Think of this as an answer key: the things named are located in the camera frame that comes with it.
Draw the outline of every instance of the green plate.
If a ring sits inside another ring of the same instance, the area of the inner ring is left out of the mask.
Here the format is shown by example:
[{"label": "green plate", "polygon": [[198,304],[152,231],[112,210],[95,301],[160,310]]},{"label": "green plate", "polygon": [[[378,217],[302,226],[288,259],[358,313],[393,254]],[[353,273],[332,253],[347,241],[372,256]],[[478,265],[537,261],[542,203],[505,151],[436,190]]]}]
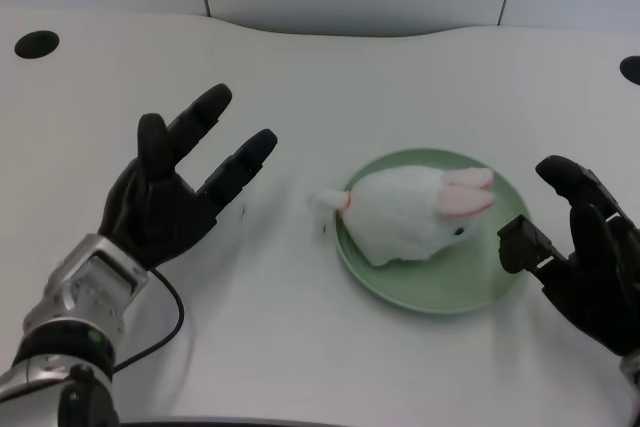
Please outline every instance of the green plate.
[{"label": "green plate", "polygon": [[[443,170],[485,167],[469,157],[445,150],[405,150],[367,164],[346,188],[350,189],[365,175],[403,165]],[[482,215],[474,236],[441,250],[427,261],[392,261],[383,267],[373,267],[336,216],[340,255],[362,285],[401,307],[430,314],[457,314],[489,305],[524,278],[502,269],[497,232],[519,214],[529,215],[518,192],[498,173],[491,190],[496,194],[496,203]]]}]

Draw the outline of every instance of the pink inner ear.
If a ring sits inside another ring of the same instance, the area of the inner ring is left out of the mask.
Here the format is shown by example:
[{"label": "pink inner ear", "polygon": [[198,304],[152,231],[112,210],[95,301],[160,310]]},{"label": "pink inner ear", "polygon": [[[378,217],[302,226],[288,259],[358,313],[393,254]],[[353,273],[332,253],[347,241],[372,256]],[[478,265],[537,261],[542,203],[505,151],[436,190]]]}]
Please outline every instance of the pink inner ear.
[{"label": "pink inner ear", "polygon": [[436,211],[445,217],[471,217],[490,208],[495,195],[486,190],[445,185],[438,193]]},{"label": "pink inner ear", "polygon": [[493,185],[493,171],[491,169],[469,169],[450,170],[444,173],[445,184],[459,185],[461,187],[475,187],[477,189],[488,189]]}]

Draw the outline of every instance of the white plush rabbit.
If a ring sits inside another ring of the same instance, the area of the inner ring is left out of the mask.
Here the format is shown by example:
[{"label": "white plush rabbit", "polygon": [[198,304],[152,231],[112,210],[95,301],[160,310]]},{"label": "white plush rabbit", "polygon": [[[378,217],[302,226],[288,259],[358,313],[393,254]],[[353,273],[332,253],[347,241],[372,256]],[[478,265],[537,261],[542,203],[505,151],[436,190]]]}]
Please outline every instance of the white plush rabbit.
[{"label": "white plush rabbit", "polygon": [[479,216],[495,202],[486,189],[491,169],[443,171],[423,166],[382,170],[349,192],[325,191],[312,204],[339,214],[374,266],[390,260],[425,260],[468,239]]}]

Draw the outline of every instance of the robotic arm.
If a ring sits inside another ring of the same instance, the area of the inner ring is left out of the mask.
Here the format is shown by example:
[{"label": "robotic arm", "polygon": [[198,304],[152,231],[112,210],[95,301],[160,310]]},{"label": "robotic arm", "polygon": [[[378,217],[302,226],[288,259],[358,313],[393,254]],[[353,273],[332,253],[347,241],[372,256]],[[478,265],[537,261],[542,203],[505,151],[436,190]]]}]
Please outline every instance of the robotic arm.
[{"label": "robotic arm", "polygon": [[111,189],[98,234],[87,235],[49,277],[24,321],[10,370],[0,376],[0,419],[14,427],[116,427],[110,389],[123,314],[148,272],[186,252],[260,171],[277,143],[249,139],[194,192],[175,166],[231,101],[225,85],[198,98],[167,127],[142,116],[138,157]]},{"label": "robotic arm", "polygon": [[567,320],[623,357],[623,374],[640,390],[640,232],[590,170],[551,156],[536,171],[569,201],[575,252],[565,259],[519,216],[498,232],[502,266],[536,276]]}]

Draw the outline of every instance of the table surface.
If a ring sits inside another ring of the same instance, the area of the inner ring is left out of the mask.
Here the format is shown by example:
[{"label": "table surface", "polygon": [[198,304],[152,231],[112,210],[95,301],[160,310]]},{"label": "table surface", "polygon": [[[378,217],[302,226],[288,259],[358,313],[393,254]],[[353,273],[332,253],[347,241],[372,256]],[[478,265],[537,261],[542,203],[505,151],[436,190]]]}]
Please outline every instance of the table surface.
[{"label": "table surface", "polygon": [[[139,116],[169,121],[210,86],[234,100],[180,166],[191,185],[256,131],[280,143],[196,248],[162,267],[187,319],[116,375],[124,420],[259,418],[404,427],[626,425],[618,359],[532,279],[454,318],[374,298],[341,265],[308,196],[390,151],[438,147],[507,177],[572,250],[568,208],[535,174],[549,154],[593,169],[640,218],[640,87],[619,73],[640,35],[471,28],[398,39],[264,33],[180,15],[0,11],[0,361],[48,273],[99,224],[135,155]],[[51,29],[60,47],[13,54]],[[121,358],[168,332],[155,282],[128,314]]]}]

